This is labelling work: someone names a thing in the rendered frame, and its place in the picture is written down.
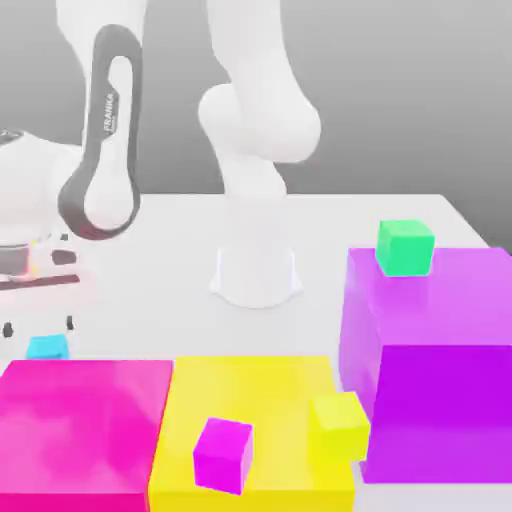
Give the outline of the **small cyan cube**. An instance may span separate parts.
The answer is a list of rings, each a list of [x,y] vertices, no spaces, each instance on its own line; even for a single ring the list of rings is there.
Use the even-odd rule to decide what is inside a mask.
[[[33,336],[29,340],[27,359],[68,359],[68,339],[65,334]]]

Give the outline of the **small green cube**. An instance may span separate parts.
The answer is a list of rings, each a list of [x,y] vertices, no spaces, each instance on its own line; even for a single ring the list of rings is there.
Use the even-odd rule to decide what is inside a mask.
[[[434,242],[432,231],[419,220],[381,220],[375,256],[387,277],[423,277],[430,272]]]

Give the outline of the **large pink box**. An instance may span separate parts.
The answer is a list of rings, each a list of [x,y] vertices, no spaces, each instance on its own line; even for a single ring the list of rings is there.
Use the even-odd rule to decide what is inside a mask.
[[[15,360],[0,375],[0,512],[149,512],[170,360]]]

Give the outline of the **small magenta cube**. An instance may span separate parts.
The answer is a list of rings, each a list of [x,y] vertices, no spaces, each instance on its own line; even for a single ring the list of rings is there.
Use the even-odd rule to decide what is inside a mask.
[[[252,424],[209,417],[193,449],[195,484],[241,495],[251,469],[253,448]]]

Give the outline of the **large purple box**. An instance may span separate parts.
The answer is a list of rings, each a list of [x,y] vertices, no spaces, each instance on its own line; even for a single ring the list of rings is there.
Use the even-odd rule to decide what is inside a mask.
[[[425,277],[349,251],[342,386],[370,421],[367,483],[512,483],[512,255],[438,248]]]

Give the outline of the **large yellow box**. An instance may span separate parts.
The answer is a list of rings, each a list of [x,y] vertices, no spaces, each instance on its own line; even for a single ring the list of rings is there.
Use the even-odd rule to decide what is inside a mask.
[[[353,512],[348,463],[309,453],[309,401],[335,389],[326,356],[179,357],[149,481],[150,512]],[[254,427],[242,495],[196,486],[193,449],[210,417]]]

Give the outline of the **small yellow cube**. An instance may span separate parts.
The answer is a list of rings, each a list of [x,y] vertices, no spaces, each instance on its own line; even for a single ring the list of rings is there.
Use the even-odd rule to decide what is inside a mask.
[[[355,392],[313,396],[308,421],[308,441],[315,461],[339,463],[366,459],[371,424]]]

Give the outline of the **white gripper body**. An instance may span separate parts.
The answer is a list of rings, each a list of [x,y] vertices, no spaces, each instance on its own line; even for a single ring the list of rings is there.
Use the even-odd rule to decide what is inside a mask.
[[[86,274],[0,281],[0,318],[52,313],[76,314],[95,301],[95,281]]]

